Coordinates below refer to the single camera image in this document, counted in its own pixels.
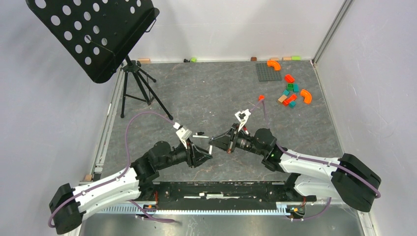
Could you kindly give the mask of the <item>orange curved block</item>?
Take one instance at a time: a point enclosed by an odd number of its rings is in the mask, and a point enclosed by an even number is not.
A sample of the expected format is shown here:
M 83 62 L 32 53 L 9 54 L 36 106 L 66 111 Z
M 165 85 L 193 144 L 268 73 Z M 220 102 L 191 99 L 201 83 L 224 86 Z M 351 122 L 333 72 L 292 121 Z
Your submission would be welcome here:
M 303 97 L 303 102 L 305 104 L 311 104 L 311 102 L 312 102 L 312 95 L 311 95 L 311 93 L 309 91 L 307 91 L 305 89 L 302 89 L 299 92 L 299 94 L 300 94 L 301 97 Z
M 267 61 L 267 66 L 272 67 L 274 69 L 274 71 L 280 71 L 281 70 L 280 63 L 278 61 L 275 61 L 275 60 L 268 60 Z

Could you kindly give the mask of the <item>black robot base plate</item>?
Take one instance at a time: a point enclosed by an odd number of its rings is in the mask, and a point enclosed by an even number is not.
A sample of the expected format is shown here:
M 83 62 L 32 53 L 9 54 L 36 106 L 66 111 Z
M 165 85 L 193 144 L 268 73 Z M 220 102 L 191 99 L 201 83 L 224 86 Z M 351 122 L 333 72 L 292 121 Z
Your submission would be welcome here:
M 140 187 L 138 202 L 157 210 L 273 210 L 276 203 L 314 202 L 284 181 L 154 182 Z

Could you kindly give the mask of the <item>orange curved block top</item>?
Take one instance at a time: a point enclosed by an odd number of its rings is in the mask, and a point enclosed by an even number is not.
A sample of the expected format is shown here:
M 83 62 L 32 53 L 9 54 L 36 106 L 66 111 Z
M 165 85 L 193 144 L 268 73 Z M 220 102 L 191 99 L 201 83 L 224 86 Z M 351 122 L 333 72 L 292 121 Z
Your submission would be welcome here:
M 267 66 L 272 67 L 274 69 L 274 71 L 280 71 L 281 70 L 280 63 L 278 61 L 275 61 L 275 60 L 268 60 L 267 61 Z

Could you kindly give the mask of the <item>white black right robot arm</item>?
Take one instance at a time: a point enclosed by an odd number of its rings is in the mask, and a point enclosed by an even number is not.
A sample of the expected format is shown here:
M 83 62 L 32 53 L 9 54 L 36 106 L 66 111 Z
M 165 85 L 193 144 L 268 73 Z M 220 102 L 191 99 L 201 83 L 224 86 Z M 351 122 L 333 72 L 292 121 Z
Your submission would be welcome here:
M 301 196 L 321 196 L 370 212 L 375 199 L 381 196 L 381 178 L 355 155 L 328 158 L 298 153 L 280 146 L 269 128 L 260 128 L 251 136 L 234 124 L 212 137 L 209 144 L 227 153 L 239 148 L 259 155 L 270 171 L 296 175 L 295 181 L 284 187 L 284 195 L 291 201 Z

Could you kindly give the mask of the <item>grey lego baseplate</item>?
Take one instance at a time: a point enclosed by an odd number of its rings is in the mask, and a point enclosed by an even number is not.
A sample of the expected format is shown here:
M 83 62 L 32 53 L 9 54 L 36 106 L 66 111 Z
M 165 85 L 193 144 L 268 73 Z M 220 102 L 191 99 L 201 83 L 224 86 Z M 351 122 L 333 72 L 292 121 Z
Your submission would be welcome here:
M 269 67 L 266 63 L 257 63 L 255 68 L 260 82 L 282 81 L 280 71 L 275 71 L 273 67 Z

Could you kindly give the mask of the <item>tan wooden block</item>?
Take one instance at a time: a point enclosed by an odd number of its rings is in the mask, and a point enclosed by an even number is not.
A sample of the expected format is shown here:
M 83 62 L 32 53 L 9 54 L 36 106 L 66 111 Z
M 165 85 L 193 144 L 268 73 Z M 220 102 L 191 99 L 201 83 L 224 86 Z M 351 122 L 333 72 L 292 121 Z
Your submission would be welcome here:
M 281 97 L 278 98 L 277 102 L 283 103 L 286 99 L 287 99 L 287 96 L 286 95 L 282 95 Z

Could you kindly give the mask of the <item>orange curved block right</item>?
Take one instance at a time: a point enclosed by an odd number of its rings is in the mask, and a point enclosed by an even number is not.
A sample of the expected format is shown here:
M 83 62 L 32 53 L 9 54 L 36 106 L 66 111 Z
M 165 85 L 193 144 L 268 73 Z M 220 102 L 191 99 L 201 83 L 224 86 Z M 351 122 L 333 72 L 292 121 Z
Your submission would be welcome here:
M 305 89 L 302 89 L 299 92 L 299 94 L 300 94 L 301 97 L 303 97 L 303 102 L 305 104 L 311 104 L 311 102 L 312 102 L 312 95 L 311 95 L 311 93 L 309 91 L 307 91 Z

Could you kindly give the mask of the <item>teal brick right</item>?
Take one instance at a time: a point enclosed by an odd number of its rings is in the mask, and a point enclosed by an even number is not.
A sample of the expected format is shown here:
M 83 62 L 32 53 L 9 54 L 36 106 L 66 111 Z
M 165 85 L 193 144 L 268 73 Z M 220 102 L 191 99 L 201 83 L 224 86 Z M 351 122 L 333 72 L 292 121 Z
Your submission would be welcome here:
M 293 86 L 293 92 L 294 93 L 299 92 L 299 86 L 298 86 L 298 84 L 294 84 L 294 86 Z

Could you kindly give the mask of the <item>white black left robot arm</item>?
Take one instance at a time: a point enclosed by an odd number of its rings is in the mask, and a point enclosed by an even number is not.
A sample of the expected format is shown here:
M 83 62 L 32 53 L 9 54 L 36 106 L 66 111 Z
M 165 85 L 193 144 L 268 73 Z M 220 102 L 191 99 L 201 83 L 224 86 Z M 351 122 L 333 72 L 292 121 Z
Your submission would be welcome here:
M 154 196 L 152 182 L 159 177 L 160 170 L 180 163 L 196 168 L 210 159 L 209 151 L 189 140 L 177 147 L 166 141 L 157 142 L 142 157 L 113 175 L 76 187 L 69 183 L 61 185 L 49 203 L 48 226 L 62 235 L 114 204 L 139 197 L 149 200 Z

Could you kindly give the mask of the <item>red long brick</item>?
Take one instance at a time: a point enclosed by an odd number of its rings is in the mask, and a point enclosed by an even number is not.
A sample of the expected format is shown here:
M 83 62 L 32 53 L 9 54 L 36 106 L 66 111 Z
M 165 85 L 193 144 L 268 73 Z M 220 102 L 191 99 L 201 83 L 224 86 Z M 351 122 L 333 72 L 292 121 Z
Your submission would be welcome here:
M 295 94 L 292 94 L 291 96 L 289 96 L 287 99 L 285 99 L 283 101 L 283 104 L 285 106 L 289 106 L 291 102 L 295 102 L 295 100 L 297 99 L 297 96 Z

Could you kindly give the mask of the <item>black perforated music stand desk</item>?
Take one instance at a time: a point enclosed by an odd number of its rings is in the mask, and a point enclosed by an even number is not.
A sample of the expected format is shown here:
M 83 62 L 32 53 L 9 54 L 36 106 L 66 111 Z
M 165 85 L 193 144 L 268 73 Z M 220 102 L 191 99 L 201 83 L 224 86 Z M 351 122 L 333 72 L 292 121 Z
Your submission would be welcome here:
M 107 82 L 160 11 L 150 0 L 28 0 L 89 78 Z

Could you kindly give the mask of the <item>red brick upper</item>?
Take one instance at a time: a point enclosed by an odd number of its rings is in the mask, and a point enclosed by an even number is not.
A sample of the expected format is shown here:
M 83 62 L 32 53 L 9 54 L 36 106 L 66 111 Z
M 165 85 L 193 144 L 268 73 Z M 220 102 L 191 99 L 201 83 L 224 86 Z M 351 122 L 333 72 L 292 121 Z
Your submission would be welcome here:
M 290 75 L 290 74 L 287 74 L 287 75 L 285 75 L 285 77 L 284 77 L 284 79 L 285 79 L 285 81 L 287 82 L 287 83 L 294 83 L 295 82 L 295 79 L 293 78 L 293 76 L 292 75 Z

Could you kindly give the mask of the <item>black tripod stand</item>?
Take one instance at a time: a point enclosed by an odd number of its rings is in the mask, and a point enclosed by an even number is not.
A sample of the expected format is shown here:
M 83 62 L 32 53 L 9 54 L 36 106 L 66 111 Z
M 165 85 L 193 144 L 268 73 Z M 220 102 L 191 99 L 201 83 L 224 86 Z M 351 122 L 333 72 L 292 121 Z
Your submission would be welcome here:
M 151 105 L 153 101 L 156 101 L 162 110 L 166 113 L 169 120 L 174 120 L 171 113 L 168 111 L 166 106 L 163 104 L 161 99 L 157 96 L 155 91 L 151 88 L 150 82 L 156 83 L 157 80 L 153 78 L 149 73 L 147 73 L 143 68 L 139 61 L 131 60 L 129 56 L 125 57 L 125 62 L 122 66 L 122 72 L 124 75 L 123 80 L 123 88 L 122 88 L 122 104 L 121 104 L 121 112 L 120 117 L 125 117 L 125 107 L 126 107 L 126 99 L 135 99 L 141 102 L 146 103 L 147 105 Z M 139 88 L 139 92 L 141 93 L 141 97 L 137 97 L 134 94 L 128 93 L 128 87 L 131 84 L 129 79 L 133 78 L 135 84 Z

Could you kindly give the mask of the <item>wooden block at wall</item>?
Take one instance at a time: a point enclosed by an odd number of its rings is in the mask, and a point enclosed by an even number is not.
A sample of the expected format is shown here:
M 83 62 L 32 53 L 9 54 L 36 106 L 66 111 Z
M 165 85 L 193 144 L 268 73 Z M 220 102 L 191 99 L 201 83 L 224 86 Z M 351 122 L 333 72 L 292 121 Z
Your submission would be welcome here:
M 141 64 L 150 64 L 151 60 L 149 58 L 141 58 L 141 59 L 137 59 L 137 61 Z

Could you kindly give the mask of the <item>teal brick lower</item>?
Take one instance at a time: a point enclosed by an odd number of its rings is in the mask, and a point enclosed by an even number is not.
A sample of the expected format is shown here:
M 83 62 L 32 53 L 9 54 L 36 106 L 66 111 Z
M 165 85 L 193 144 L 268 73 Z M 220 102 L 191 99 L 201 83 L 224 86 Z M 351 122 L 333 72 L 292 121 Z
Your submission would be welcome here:
M 289 107 L 290 107 L 290 108 L 294 108 L 296 104 L 297 104 L 297 103 L 296 103 L 296 101 L 291 101 L 291 102 L 289 103 Z

